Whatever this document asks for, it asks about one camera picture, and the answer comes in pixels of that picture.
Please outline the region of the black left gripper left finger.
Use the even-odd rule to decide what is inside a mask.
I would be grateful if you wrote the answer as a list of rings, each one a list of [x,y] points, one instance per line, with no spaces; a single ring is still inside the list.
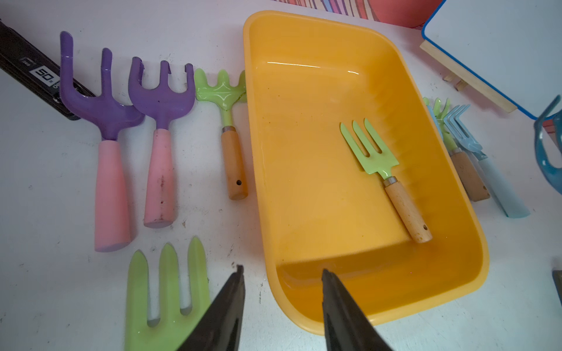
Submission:
[[[238,265],[178,350],[238,350],[244,301],[244,267]]]

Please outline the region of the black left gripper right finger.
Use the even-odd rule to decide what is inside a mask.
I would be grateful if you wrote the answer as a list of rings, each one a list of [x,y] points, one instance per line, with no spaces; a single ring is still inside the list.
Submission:
[[[323,321],[328,350],[390,350],[338,276],[323,270]]]

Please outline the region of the green garden fork wooden handle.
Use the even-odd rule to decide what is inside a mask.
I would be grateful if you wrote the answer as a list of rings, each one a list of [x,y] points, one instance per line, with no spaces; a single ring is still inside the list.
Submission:
[[[167,243],[159,261],[160,320],[149,325],[149,264],[142,251],[136,251],[128,269],[124,349],[178,350],[195,330],[211,305],[206,254],[198,237],[188,249],[188,269],[192,306],[189,314],[180,307],[179,261],[174,247]]]

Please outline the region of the purple garden fork pink handle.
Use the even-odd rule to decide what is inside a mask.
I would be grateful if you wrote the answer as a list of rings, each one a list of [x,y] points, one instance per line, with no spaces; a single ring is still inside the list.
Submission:
[[[95,250],[114,252],[126,247],[132,241],[118,136],[123,129],[140,125],[145,115],[134,106],[123,105],[114,99],[110,49],[102,50],[101,95],[87,97],[74,87],[73,37],[70,33],[60,34],[60,45],[62,102],[70,112],[97,126],[102,138],[98,149],[95,190]]]

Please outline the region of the green hand rake wooden handle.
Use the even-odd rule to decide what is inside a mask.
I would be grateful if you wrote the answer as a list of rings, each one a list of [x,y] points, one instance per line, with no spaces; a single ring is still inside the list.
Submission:
[[[449,108],[451,106],[450,100],[446,100],[444,108],[441,108],[441,100],[439,98],[435,99],[432,108],[430,107],[429,99],[424,97],[423,101],[439,129],[443,144],[449,153],[450,159],[453,162],[455,170],[459,175],[469,199],[473,202],[489,199],[490,193],[484,185],[484,181],[481,179],[476,168],[472,164],[469,156],[457,145],[453,139],[452,133],[450,133],[444,125],[443,120],[449,114]]]

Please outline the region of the blue hand rake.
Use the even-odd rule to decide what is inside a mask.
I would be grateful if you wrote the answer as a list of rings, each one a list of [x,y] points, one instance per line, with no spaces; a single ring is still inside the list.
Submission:
[[[469,105],[460,105],[451,109],[443,118],[445,126],[460,146],[472,153],[481,168],[488,189],[492,192],[496,203],[509,218],[525,218],[531,214],[513,186],[505,179],[496,164],[484,152],[483,147],[472,136],[468,128],[460,120]]]

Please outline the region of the purple hand rake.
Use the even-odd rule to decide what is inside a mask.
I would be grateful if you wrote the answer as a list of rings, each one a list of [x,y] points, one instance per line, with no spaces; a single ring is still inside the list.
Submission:
[[[186,116],[196,100],[193,65],[186,64],[184,70],[187,90],[177,93],[168,85],[171,70],[167,61],[160,63],[160,82],[154,89],[142,86],[144,65],[141,58],[134,57],[130,67],[128,93],[133,106],[156,122],[143,217],[143,224],[148,228],[168,227],[177,217],[177,187],[169,127],[173,120]]]

